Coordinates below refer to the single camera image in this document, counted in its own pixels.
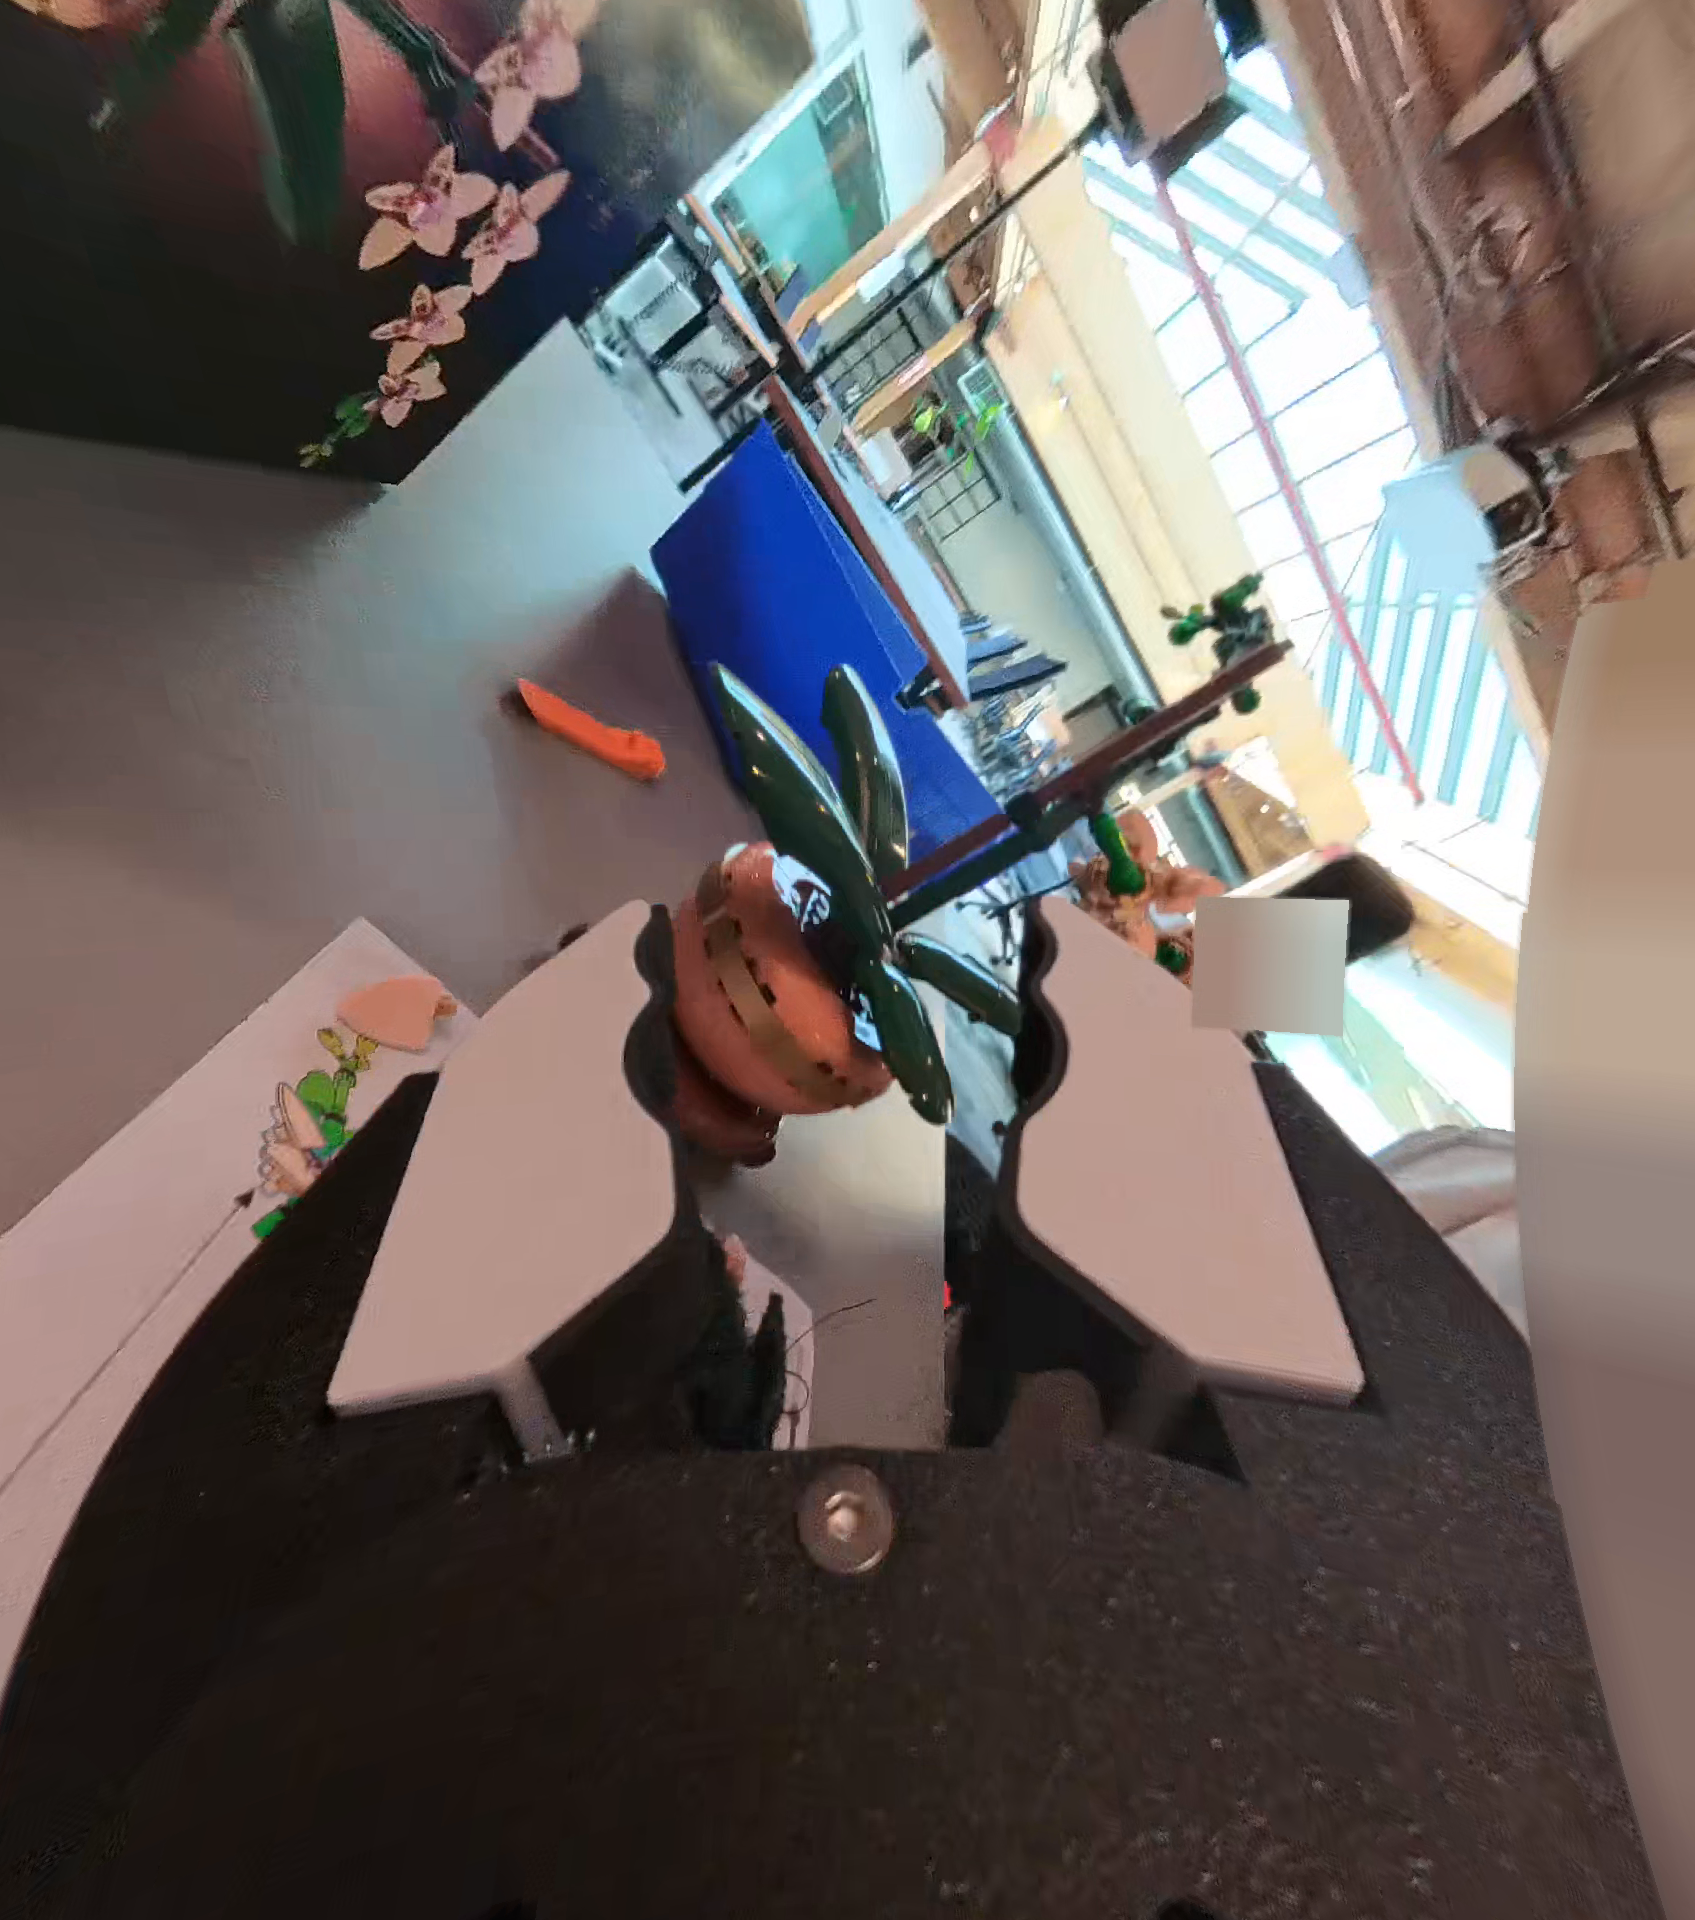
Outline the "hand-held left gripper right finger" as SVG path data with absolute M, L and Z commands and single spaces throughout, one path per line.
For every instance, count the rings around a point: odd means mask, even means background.
M 1050 1052 L 1006 1129 L 1003 1224 L 1112 1337 L 1108 1432 L 1172 1444 L 1222 1395 L 1354 1409 L 1362 1361 L 1242 1040 L 1070 899 L 1032 906 L 1024 958 Z

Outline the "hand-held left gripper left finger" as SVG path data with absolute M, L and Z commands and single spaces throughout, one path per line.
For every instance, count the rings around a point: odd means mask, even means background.
M 327 1385 L 339 1417 L 489 1397 L 529 1457 L 585 1419 L 561 1346 L 681 1213 L 673 1144 L 627 1063 L 667 1023 L 667 911 L 631 899 L 543 959 L 445 1059 Z

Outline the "brick orchid plant model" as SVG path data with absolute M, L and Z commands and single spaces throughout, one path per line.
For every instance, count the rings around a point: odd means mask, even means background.
M 995 972 L 919 926 L 1032 851 L 1086 827 L 1094 856 L 1070 878 L 1080 903 L 1142 958 L 1190 972 L 1192 920 L 1212 888 L 1136 851 L 1110 793 L 1216 718 L 1258 706 L 1274 637 L 1248 571 L 1170 617 L 1168 640 L 1210 643 L 1212 673 L 1144 714 L 1003 811 L 909 859 L 905 772 L 891 729 L 849 663 L 831 667 L 819 723 L 831 762 L 729 667 L 715 663 L 715 721 L 763 837 L 721 851 L 671 913 L 675 1127 L 733 1164 L 771 1157 L 781 1120 L 859 1108 L 889 1087 L 931 1125 L 955 1095 L 921 989 L 1014 1038 L 1020 1000 Z

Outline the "grey desk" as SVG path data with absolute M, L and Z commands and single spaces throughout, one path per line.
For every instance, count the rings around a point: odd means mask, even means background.
M 0 427 L 0 1234 L 351 920 L 481 1009 L 757 831 L 649 567 L 681 505 L 569 325 L 381 492 Z

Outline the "tan brick petal piece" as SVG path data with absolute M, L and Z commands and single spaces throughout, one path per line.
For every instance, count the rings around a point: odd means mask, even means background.
M 429 972 L 405 972 L 357 986 L 335 1007 L 335 1020 L 357 1044 L 421 1054 L 459 1014 L 459 1001 Z

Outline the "orange brick separator tool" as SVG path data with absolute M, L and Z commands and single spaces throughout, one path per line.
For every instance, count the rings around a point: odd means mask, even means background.
M 641 783 L 665 775 L 667 756 L 651 733 L 603 721 L 525 677 L 515 681 L 513 694 L 527 720 L 567 748 Z

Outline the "white instruction booklet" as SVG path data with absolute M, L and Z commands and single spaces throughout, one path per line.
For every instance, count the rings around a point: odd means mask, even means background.
M 277 1201 L 277 1085 L 345 996 L 427 972 L 353 920 L 0 1235 L 0 1700 L 103 1455 Z

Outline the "blue plastic bin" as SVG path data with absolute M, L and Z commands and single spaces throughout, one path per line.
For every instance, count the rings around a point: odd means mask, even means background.
M 851 666 L 897 752 L 909 856 L 921 858 L 999 811 L 935 718 L 899 704 L 927 656 L 877 585 L 805 469 L 757 423 L 651 547 L 677 650 L 727 774 L 713 667 L 769 706 L 831 775 L 819 708 L 829 669 Z

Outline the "black orchid print box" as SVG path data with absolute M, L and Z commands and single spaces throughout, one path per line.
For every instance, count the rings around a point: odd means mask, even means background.
M 813 53 L 793 1 L 0 1 L 0 423 L 399 482 Z

